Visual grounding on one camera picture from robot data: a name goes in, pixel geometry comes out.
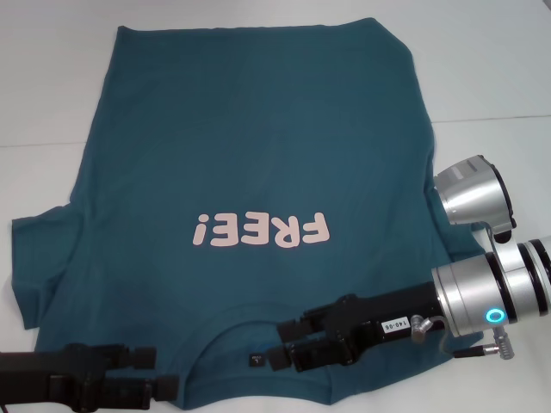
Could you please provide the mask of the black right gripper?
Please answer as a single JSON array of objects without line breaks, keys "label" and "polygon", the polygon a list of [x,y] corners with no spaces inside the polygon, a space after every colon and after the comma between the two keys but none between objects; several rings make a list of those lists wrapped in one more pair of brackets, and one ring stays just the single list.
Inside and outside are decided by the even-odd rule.
[{"label": "black right gripper", "polygon": [[[266,350],[274,371],[305,372],[333,364],[352,365],[368,349],[411,334],[385,323],[394,319],[440,314],[433,282],[370,298],[355,295],[305,311],[298,320],[277,325],[282,344]],[[325,336],[309,337],[324,332]]]}]

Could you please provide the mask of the blue FREE print T-shirt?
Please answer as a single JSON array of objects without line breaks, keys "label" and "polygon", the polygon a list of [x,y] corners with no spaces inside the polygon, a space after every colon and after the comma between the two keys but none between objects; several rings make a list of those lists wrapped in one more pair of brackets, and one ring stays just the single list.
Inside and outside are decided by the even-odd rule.
[{"label": "blue FREE print T-shirt", "polygon": [[251,367],[276,325],[481,252],[434,189],[412,55],[379,22],[119,28],[66,206],[12,224],[36,349],[154,347],[177,406],[334,404],[444,363],[437,333],[349,367]]}]

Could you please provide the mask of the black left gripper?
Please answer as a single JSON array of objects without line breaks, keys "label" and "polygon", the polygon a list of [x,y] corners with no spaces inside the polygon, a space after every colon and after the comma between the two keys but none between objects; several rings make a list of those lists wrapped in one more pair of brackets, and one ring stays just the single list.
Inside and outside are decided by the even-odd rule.
[{"label": "black left gripper", "polygon": [[[0,410],[10,404],[57,403],[77,413],[98,409],[99,389],[108,370],[132,367],[152,370],[154,347],[129,348],[122,344],[96,348],[71,344],[59,351],[0,353]],[[105,379],[106,404],[149,404],[174,401],[179,377]]]}]

